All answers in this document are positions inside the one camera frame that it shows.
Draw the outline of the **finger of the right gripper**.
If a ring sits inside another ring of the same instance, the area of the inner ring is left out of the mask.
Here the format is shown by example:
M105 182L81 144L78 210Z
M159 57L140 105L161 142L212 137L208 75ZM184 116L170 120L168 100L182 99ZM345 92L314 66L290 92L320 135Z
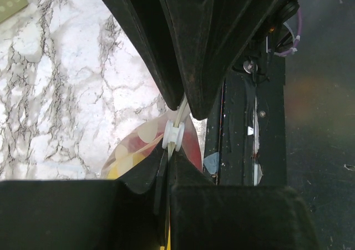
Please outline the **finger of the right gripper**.
M102 0L140 54L167 106L176 110L184 88L159 0Z
M279 0L160 0L194 118L208 117L222 82Z

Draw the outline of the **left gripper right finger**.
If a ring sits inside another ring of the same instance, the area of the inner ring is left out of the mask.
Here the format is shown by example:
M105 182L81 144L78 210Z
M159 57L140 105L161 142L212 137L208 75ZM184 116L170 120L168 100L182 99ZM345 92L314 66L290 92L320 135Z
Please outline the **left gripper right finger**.
M286 186L220 186L184 155L170 168L172 249L318 249L301 196Z

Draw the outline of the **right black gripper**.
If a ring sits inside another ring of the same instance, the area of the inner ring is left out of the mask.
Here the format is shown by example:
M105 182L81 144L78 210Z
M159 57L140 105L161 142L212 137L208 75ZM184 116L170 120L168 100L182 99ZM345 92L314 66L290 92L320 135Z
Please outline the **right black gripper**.
M298 0L277 0L266 19L267 28L276 28L294 16L300 5Z

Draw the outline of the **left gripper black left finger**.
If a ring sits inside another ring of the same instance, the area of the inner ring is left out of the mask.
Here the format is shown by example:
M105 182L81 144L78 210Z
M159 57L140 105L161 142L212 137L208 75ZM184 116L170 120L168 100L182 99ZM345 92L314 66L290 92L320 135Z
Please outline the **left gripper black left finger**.
M166 243L167 154L116 180L1 182L2 249L159 249Z

